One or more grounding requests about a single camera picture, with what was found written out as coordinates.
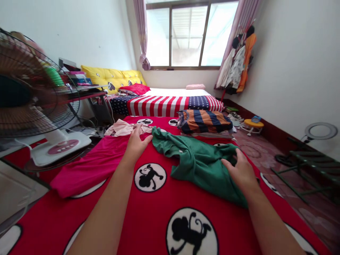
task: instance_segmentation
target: curtain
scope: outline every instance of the curtain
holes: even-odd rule
[[[235,13],[235,18],[233,21],[233,24],[231,26],[231,31],[229,35],[229,39],[227,42],[226,50],[224,51],[223,60],[221,63],[221,68],[219,71],[219,75],[217,76],[217,81],[219,80],[224,62],[226,61],[227,57],[229,56],[229,53],[232,49],[232,43],[234,38],[238,35],[244,32],[246,29],[246,26],[251,24],[255,17],[257,10],[260,6],[261,0],[239,0],[237,10]]]
[[[145,0],[134,0],[135,13],[138,26],[139,42],[141,44],[142,54],[139,62],[142,64],[144,70],[150,70],[150,63],[146,57],[146,50],[148,45],[148,27],[146,22],[146,5]]]

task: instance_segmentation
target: stool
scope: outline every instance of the stool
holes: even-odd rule
[[[264,124],[262,122],[255,123],[252,122],[251,119],[245,119],[243,123],[238,127],[238,129],[243,129],[248,132],[247,136],[251,136],[251,134],[259,134],[262,131]]]

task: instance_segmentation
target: orange garment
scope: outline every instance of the orange garment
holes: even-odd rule
[[[238,86],[236,92],[242,92],[244,89],[245,82],[248,79],[248,64],[249,64],[249,59],[251,56],[251,50],[253,49],[254,44],[256,43],[256,34],[252,34],[249,36],[245,42],[245,54],[244,54],[244,70],[242,71],[241,74],[241,80],[240,80],[240,85]]]

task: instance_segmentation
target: white circle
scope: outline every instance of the white circle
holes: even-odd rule
[[[221,145],[226,145],[227,143],[215,143],[214,146],[221,146]]]
[[[103,184],[105,182],[106,182],[106,180],[102,181],[101,183],[98,183],[96,186],[93,186],[92,188],[84,191],[83,193],[81,193],[79,195],[71,196],[71,198],[81,198],[81,197],[87,196],[88,194],[91,194],[92,192],[95,192],[97,189],[99,189],[101,186],[103,186]]]
[[[177,126],[178,125],[178,119],[171,119],[169,120],[169,125],[170,126]]]
[[[142,123],[144,125],[150,125],[151,123],[153,123],[153,120],[151,120],[151,119],[140,119],[140,120],[137,121],[137,124],[139,124],[139,123]]]
[[[144,192],[154,192],[163,187],[166,172],[159,164],[149,163],[138,168],[135,173],[135,185]]]
[[[77,235],[79,234],[81,228],[84,226],[84,223],[83,222],[78,228],[77,230],[74,232],[73,236],[71,237],[70,241],[68,242],[66,248],[65,248],[65,251],[63,253],[63,255],[66,255],[68,253],[68,250],[71,248],[71,245],[73,244],[75,238],[77,237]]]
[[[298,242],[298,244],[301,246],[301,248],[305,252],[309,252],[313,255],[318,255],[316,250],[314,250],[314,248],[310,245],[310,243],[302,235],[300,235],[295,229],[293,229],[288,224],[285,223],[285,225],[288,228],[288,230],[291,232],[291,234],[293,235],[295,240]]]
[[[265,182],[265,184],[272,190],[274,191],[276,194],[278,194],[280,197],[283,198],[283,196],[277,191],[277,189],[275,189],[275,187],[267,180],[267,178],[260,173],[262,180]]]
[[[169,254],[215,255],[219,252],[211,222],[203,213],[189,207],[178,210],[171,217],[166,230],[166,247]]]
[[[7,255],[21,236],[21,227],[14,225],[0,238],[0,254]]]

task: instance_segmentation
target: green shirt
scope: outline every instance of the green shirt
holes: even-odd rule
[[[152,129],[152,143],[159,153],[170,158],[180,158],[180,164],[173,166],[171,177],[190,181],[206,191],[223,199],[247,208],[247,201],[231,179],[228,170],[221,159],[236,164],[237,146],[226,144],[213,146],[193,137],[175,136],[169,132],[161,132],[159,128]]]

